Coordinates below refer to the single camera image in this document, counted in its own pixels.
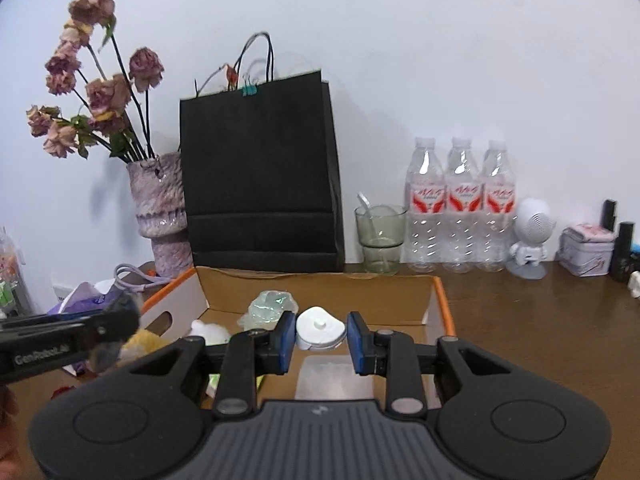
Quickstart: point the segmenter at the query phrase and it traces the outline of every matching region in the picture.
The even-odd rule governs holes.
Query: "teal binder clip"
[[[242,97],[248,95],[256,95],[258,93],[258,87],[249,81],[249,78],[244,78],[244,86],[242,87]]]

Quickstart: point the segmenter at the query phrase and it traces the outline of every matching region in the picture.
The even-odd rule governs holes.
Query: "yellow plush toy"
[[[120,350],[118,365],[122,366],[145,355],[159,350],[169,343],[159,335],[141,328],[129,339]]]

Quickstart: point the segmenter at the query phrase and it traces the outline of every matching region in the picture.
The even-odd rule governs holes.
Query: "ceramic vase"
[[[187,237],[180,153],[127,164],[140,236],[151,240],[159,276],[176,278],[193,267]]]

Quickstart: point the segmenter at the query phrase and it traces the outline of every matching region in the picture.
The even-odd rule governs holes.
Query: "bag handle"
[[[250,46],[252,46],[253,42],[257,38],[260,38],[261,36],[264,37],[267,40],[267,43],[269,44],[269,49],[267,51],[267,68],[266,68],[266,74],[264,76],[265,82],[268,83],[269,81],[273,81],[274,58],[273,58],[273,45],[271,44],[271,36],[266,31],[256,32],[255,34],[252,34],[248,40],[246,40],[246,43],[242,48],[242,52],[240,53],[240,56],[238,56],[238,59],[236,59],[236,62],[234,63],[234,70],[238,75],[240,75],[240,64],[242,63],[242,56],[244,56],[244,53],[249,49]]]
[[[196,80],[193,80],[193,83],[195,85],[195,89],[196,89],[196,97],[199,97],[200,93],[204,90],[204,87],[209,83],[209,81],[211,81],[211,79],[217,75],[218,73],[222,72],[225,68],[227,70],[229,69],[233,69],[237,75],[240,74],[240,65],[242,63],[242,56],[244,56],[244,54],[246,53],[246,51],[249,49],[250,46],[252,46],[253,42],[260,37],[264,37],[267,40],[267,43],[269,45],[269,49],[267,51],[267,67],[266,67],[266,74],[265,74],[265,82],[269,82],[269,81],[273,81],[273,67],[274,67],[274,57],[273,57],[273,45],[271,44],[271,36],[269,35],[268,32],[266,31],[261,31],[261,32],[256,32],[254,34],[251,35],[251,37],[246,40],[246,43],[244,44],[244,47],[242,48],[242,52],[240,53],[240,56],[238,56],[238,59],[236,59],[236,62],[234,63],[233,67],[230,67],[228,64],[224,64],[221,67],[219,67],[217,70],[215,70],[211,75],[209,75],[209,77],[207,77],[207,79],[204,81],[204,83],[202,84],[202,86],[200,88],[198,88],[198,83],[196,82]]]

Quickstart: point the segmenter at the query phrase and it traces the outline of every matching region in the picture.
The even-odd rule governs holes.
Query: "purple package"
[[[106,294],[100,294],[93,285],[84,282],[76,287],[71,295],[65,298],[65,301],[60,301],[56,306],[50,308],[47,314],[77,314],[89,310],[101,310],[105,304],[111,303],[111,300],[116,299],[121,293],[117,288],[112,288]],[[74,363],[71,367],[76,376],[84,374],[87,370],[84,361]]]

